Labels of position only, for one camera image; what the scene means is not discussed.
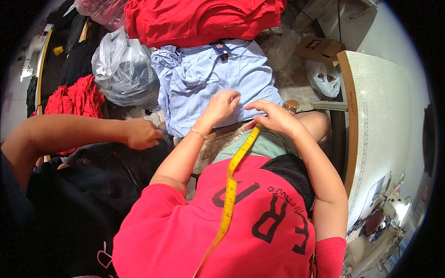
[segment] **red t-shirt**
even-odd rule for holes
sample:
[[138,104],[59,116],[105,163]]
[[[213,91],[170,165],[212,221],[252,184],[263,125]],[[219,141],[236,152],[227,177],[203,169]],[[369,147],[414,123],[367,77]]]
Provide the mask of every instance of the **red t-shirt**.
[[178,48],[221,38],[252,40],[262,30],[280,26],[287,0],[129,0],[127,33],[148,47]]
[[[259,169],[267,161],[246,156],[234,173],[231,225],[200,277],[309,278],[312,268],[314,277],[338,278],[346,241],[315,242],[302,197],[283,178]],[[120,278],[193,277],[219,229],[228,163],[204,170],[188,204],[169,185],[143,190],[114,237],[113,265]]]

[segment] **pile of red fabric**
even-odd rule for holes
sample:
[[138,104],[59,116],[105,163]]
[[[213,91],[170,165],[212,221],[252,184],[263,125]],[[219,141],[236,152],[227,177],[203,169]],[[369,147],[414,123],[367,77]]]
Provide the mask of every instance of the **pile of red fabric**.
[[[101,105],[105,98],[99,93],[94,76],[91,74],[79,78],[73,86],[59,86],[48,99],[45,114],[72,114],[85,117],[103,118]],[[77,148],[60,152],[66,155]]]
[[280,26],[287,0],[129,0],[127,32],[148,47],[197,47],[224,38],[252,40]]
[[75,0],[78,13],[90,16],[109,31],[126,26],[124,7],[128,0]]

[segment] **yellow measuring tape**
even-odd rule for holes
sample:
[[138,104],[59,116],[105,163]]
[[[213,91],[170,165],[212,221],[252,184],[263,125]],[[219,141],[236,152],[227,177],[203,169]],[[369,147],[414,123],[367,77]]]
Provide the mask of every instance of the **yellow measuring tape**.
[[241,148],[238,149],[236,154],[229,162],[229,166],[227,167],[226,198],[224,199],[224,207],[222,209],[223,214],[221,218],[221,225],[219,226],[219,231],[218,234],[216,235],[215,240],[213,241],[206,255],[202,259],[201,264],[199,264],[199,267],[196,270],[193,277],[196,277],[199,270],[201,269],[201,266],[204,264],[209,254],[218,245],[218,243],[221,241],[224,235],[226,235],[227,230],[229,230],[230,221],[232,220],[232,215],[233,215],[233,208],[235,206],[236,186],[238,184],[236,180],[233,178],[233,172],[235,171],[236,166],[238,166],[239,162],[244,157],[244,155],[246,155],[249,148],[252,146],[253,142],[255,141],[256,137],[258,136],[258,133],[261,131],[262,128],[263,128],[262,124],[260,123],[256,124],[252,132],[249,134],[249,137],[246,139]]

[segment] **cardboard box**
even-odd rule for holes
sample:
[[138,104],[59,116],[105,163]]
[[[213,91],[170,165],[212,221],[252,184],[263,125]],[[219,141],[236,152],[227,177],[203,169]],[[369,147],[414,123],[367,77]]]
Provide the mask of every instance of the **cardboard box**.
[[336,40],[307,36],[297,45],[296,53],[298,56],[335,67],[338,65],[337,53],[343,50],[344,44]]

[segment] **sleeve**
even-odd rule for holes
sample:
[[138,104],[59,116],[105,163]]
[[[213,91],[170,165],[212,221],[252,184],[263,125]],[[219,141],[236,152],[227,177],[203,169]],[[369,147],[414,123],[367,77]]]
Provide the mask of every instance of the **sleeve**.
[[149,218],[168,217],[178,205],[187,205],[187,202],[175,188],[161,183],[149,185],[125,217],[121,230]]
[[23,228],[34,214],[34,208],[26,194],[18,185],[8,160],[1,152],[1,188],[0,188],[0,204],[2,232],[11,233],[11,229]]
[[326,238],[315,244],[315,260],[312,267],[314,278],[338,278],[343,268],[346,240],[340,237]]

